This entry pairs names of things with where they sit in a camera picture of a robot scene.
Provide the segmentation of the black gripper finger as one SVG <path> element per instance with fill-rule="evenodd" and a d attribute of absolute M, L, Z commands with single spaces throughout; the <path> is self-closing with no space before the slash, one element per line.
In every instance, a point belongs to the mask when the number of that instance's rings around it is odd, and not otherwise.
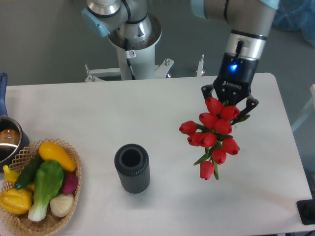
<path fill-rule="evenodd" d="M 257 99 L 255 99 L 253 96 L 248 96 L 246 100 L 246 107 L 237 116 L 237 120 L 246 120 L 249 118 L 249 112 L 256 108 L 258 104 L 259 101 Z"/>
<path fill-rule="evenodd" d="M 206 101 L 209 97 L 213 98 L 213 91 L 215 90 L 213 84 L 204 85 L 201 87 L 202 95 L 204 97 L 204 100 Z"/>

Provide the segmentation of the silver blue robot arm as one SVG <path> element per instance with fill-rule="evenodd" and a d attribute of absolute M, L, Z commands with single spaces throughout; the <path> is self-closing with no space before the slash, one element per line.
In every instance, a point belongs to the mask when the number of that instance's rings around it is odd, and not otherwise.
<path fill-rule="evenodd" d="M 244 121 L 258 105 L 251 83 L 265 46 L 276 10 L 276 0 L 193 0 L 193 13 L 207 20 L 221 20 L 232 30 L 217 78 L 203 87 L 203 96 L 215 92 L 225 105 L 242 100 L 246 107 L 232 122 Z M 89 0 L 81 12 L 86 25 L 116 47 L 121 78 L 161 78 L 155 68 L 155 46 L 161 37 L 158 19 L 147 11 L 144 0 Z"/>

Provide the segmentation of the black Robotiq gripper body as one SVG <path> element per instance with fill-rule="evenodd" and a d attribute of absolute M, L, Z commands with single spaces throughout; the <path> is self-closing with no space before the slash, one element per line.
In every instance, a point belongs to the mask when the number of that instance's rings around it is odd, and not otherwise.
<path fill-rule="evenodd" d="M 258 60 L 236 58 L 225 53 L 213 83 L 218 100 L 236 105 L 248 97 L 257 66 Z"/>

